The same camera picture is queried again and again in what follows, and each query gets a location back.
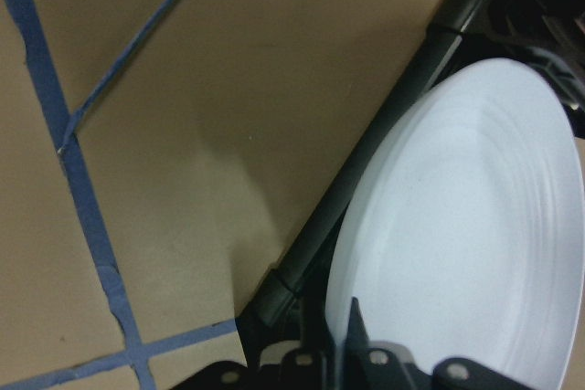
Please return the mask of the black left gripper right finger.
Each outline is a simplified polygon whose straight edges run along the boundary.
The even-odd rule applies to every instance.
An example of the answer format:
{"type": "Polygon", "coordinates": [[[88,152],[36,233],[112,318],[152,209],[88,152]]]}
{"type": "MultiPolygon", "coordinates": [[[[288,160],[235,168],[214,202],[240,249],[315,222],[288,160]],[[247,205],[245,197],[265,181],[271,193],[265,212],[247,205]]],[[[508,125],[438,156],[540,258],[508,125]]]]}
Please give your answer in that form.
{"type": "Polygon", "coordinates": [[[351,300],[345,341],[345,389],[437,389],[399,343],[372,341],[357,298],[351,300]]]}

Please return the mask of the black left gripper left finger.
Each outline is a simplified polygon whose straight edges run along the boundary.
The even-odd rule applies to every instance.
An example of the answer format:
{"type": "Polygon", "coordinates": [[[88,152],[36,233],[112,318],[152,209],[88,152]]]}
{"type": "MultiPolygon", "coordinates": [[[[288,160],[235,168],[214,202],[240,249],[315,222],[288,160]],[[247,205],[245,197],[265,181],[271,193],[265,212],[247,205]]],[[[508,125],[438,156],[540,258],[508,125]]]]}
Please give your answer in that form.
{"type": "Polygon", "coordinates": [[[281,389],[335,389],[335,344],[318,299],[301,299],[300,335],[300,346],[281,361],[281,389]]]}

